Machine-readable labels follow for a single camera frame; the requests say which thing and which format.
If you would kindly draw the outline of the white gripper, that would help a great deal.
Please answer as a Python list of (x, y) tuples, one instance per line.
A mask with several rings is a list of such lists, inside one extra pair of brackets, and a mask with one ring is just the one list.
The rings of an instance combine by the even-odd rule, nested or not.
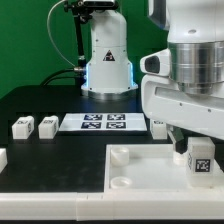
[(168, 76), (168, 49), (143, 57), (140, 68), (145, 74), (141, 82), (143, 112), (147, 118), (172, 125), (168, 127), (168, 135), (175, 152), (187, 151), (180, 128), (224, 140), (224, 83), (215, 84), (211, 95), (180, 91)]

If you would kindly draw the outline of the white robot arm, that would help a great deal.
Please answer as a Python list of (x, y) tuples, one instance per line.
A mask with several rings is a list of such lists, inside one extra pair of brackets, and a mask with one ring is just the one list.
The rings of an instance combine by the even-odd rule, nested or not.
[(141, 59), (139, 86), (115, 0), (82, 4), (92, 16), (85, 95), (112, 99), (139, 88), (148, 118), (224, 140), (224, 0), (148, 0), (148, 17), (168, 32), (167, 48)]

